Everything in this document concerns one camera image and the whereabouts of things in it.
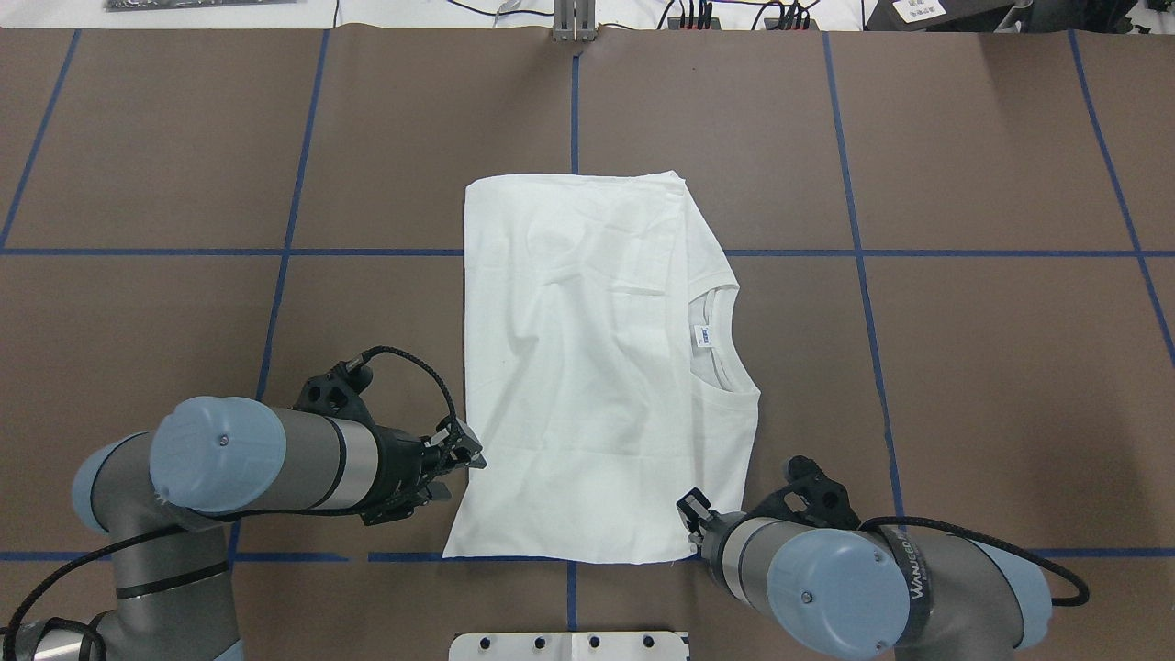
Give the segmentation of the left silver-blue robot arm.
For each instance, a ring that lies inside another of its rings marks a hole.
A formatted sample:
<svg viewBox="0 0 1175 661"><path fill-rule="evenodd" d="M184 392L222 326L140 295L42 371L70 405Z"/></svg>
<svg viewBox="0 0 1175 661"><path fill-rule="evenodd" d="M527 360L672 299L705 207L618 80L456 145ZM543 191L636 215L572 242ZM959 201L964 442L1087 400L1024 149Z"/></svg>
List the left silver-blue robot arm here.
<svg viewBox="0 0 1175 661"><path fill-rule="evenodd" d="M398 521L446 499L442 475L484 467L481 443L454 414L432 434L412 436L381 426L364 406L189 398L155 430L100 448L78 470L76 514L109 542L31 591L4 628L4 659L241 660L231 522L276 514ZM51 586L106 557L113 611L31 621Z"/></svg>

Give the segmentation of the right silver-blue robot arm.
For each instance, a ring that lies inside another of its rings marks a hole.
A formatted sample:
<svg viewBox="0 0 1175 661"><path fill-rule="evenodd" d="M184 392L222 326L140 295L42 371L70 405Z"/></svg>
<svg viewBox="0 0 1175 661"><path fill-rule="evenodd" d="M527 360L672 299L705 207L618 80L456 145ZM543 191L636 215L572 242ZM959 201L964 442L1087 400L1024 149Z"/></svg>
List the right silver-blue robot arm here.
<svg viewBox="0 0 1175 661"><path fill-rule="evenodd" d="M1046 638L1046 569L1007 544L933 522L859 522L839 487L790 485L743 513L700 490L678 511L723 591L838 660L1012 660Z"/></svg>

